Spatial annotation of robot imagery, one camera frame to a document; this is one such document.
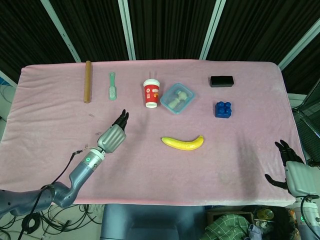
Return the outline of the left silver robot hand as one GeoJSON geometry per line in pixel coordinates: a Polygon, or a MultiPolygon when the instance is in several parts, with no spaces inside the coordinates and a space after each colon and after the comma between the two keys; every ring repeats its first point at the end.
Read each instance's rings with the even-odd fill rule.
{"type": "Polygon", "coordinates": [[[113,153],[126,138],[125,128],[129,112],[122,110],[120,116],[97,140],[97,146],[106,154],[113,153]]]}

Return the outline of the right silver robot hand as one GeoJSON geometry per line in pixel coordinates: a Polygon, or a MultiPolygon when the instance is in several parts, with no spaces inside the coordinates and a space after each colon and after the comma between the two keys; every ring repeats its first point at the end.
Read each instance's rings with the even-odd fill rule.
{"type": "Polygon", "coordinates": [[[315,180],[312,175],[312,167],[305,164],[300,156],[284,140],[274,143],[278,148],[282,164],[284,167],[285,180],[276,181],[269,174],[265,174],[266,180],[274,187],[287,190],[288,193],[295,197],[308,197],[319,199],[315,180]]]}

